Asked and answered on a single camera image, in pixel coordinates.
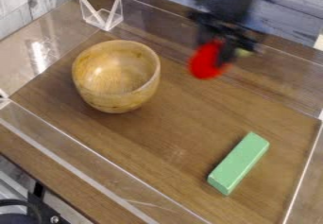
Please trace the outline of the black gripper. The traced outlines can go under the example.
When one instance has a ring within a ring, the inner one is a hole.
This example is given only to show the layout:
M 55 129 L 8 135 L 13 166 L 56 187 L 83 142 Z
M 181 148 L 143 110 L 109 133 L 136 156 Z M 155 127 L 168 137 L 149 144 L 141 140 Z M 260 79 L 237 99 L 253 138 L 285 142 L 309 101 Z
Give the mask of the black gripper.
M 248 35 L 255 29 L 244 24 L 247 10 L 191 11 L 188 18 L 196 23 L 196 46 L 203 46 L 212 40 L 223 40 L 217 65 L 224 65 L 235 58 L 237 47 L 256 51 L 259 40 Z

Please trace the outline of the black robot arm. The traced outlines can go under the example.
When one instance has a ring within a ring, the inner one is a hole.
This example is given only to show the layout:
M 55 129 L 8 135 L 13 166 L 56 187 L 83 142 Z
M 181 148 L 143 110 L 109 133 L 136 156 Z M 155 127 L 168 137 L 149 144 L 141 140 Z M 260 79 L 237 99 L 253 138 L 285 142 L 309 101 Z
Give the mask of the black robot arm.
M 233 58 L 236 50 L 256 50 L 257 40 L 247 35 L 249 28 L 244 21 L 253 0 L 193 0 L 204 11 L 191 11 L 189 19 L 197 25 L 196 45 L 217 45 L 211 65 L 221 67 Z

